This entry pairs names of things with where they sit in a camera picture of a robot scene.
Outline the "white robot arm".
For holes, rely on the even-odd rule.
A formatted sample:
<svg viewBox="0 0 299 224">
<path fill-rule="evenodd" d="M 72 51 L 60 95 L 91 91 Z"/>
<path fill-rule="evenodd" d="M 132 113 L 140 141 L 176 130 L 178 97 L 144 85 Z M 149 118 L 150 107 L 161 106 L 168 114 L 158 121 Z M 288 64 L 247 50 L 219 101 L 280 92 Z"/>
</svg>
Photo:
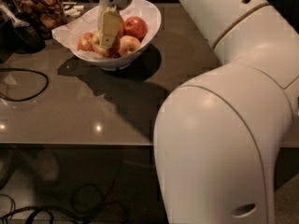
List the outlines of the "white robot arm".
<svg viewBox="0 0 299 224">
<path fill-rule="evenodd" d="M 221 67 L 175 89 L 153 144 L 169 224 L 275 224 L 280 144 L 298 118 L 298 34 L 266 0 L 179 0 Z"/>
</svg>

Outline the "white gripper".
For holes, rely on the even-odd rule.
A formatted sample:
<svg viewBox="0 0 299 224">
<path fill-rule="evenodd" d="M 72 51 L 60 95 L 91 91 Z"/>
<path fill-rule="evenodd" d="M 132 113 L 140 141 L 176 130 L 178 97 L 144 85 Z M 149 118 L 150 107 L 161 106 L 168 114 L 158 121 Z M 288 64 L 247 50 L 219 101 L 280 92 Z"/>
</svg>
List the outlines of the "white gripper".
<svg viewBox="0 0 299 224">
<path fill-rule="evenodd" d="M 121 28 L 119 10 L 126 9 L 133 0 L 99 0 L 97 27 L 101 30 L 100 45 L 111 48 Z"/>
</svg>

